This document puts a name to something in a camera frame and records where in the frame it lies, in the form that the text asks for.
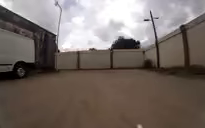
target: tire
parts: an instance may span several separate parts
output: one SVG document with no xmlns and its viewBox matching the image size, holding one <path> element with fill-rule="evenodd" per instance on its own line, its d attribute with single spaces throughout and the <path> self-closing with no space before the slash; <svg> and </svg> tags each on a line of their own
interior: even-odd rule
<svg viewBox="0 0 205 128">
<path fill-rule="evenodd" d="M 14 66 L 13 74 L 15 78 L 22 79 L 25 78 L 28 74 L 27 67 L 25 63 L 18 63 Z"/>
</svg>

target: van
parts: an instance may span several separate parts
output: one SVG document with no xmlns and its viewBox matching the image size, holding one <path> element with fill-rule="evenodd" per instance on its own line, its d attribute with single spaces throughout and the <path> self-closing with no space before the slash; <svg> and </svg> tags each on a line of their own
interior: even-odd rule
<svg viewBox="0 0 205 128">
<path fill-rule="evenodd" d="M 0 29 L 0 73 L 12 72 L 24 78 L 34 65 L 34 40 Z"/>
</svg>

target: cloud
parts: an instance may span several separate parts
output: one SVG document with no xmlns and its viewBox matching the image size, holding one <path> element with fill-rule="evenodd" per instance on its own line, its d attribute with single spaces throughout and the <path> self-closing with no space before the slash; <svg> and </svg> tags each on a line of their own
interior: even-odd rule
<svg viewBox="0 0 205 128">
<path fill-rule="evenodd" d="M 117 36 L 133 37 L 143 46 L 154 42 L 152 26 L 143 22 L 149 10 L 159 37 L 205 12 L 205 0 L 60 0 L 63 7 L 61 49 L 108 48 Z M 53 0 L 0 0 L 0 4 L 40 24 L 57 30 L 59 10 Z"/>
</svg>

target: paved lot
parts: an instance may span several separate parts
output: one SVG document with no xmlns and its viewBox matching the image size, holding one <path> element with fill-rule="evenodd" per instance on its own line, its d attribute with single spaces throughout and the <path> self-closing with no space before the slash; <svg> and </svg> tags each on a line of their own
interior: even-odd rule
<svg viewBox="0 0 205 128">
<path fill-rule="evenodd" d="M 0 81 L 1 128 L 205 128 L 205 80 L 140 70 Z"/>
</svg>

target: utility pole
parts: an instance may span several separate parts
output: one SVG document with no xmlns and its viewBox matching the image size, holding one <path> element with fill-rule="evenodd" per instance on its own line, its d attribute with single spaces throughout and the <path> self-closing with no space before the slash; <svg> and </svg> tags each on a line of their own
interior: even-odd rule
<svg viewBox="0 0 205 128">
<path fill-rule="evenodd" d="M 61 19 L 62 19 L 62 7 L 61 5 L 58 3 L 57 0 L 55 0 L 55 6 L 59 8 L 60 10 L 60 14 L 59 14 L 59 21 L 58 21 L 58 31 L 57 31 L 57 36 L 56 36 L 56 54 L 55 54 L 55 67 L 57 70 L 57 53 L 58 53 L 58 45 L 59 45 L 59 35 L 60 35 L 60 26 L 61 26 Z"/>
<path fill-rule="evenodd" d="M 150 17 L 151 17 L 150 19 L 144 19 L 144 21 L 152 21 L 153 30 L 154 30 L 154 35 L 155 35 L 156 56 L 157 56 L 157 68 L 160 68 L 160 49 L 159 49 L 159 41 L 158 41 L 156 26 L 155 26 L 155 22 L 154 22 L 154 19 L 159 19 L 159 17 L 153 17 L 152 11 L 150 11 Z"/>
</svg>

